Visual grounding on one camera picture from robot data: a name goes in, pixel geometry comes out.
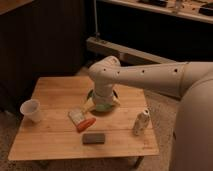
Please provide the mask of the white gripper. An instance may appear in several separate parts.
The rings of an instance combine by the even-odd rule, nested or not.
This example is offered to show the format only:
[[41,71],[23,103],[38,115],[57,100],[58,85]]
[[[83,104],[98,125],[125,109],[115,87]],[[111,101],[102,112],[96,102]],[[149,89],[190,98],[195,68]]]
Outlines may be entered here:
[[120,105],[119,99],[113,95],[112,88],[98,89],[97,87],[95,87],[93,89],[92,99],[88,99],[86,101],[86,103],[82,107],[82,111],[84,113],[87,113],[89,111],[94,110],[95,105],[106,103],[114,104],[116,106]]

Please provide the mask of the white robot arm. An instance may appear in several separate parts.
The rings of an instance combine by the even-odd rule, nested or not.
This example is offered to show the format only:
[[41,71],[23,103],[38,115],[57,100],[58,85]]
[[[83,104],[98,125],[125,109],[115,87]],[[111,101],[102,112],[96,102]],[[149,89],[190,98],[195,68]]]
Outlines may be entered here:
[[116,84],[178,98],[169,171],[213,171],[213,62],[122,66],[108,56],[88,75],[95,104],[110,103]]

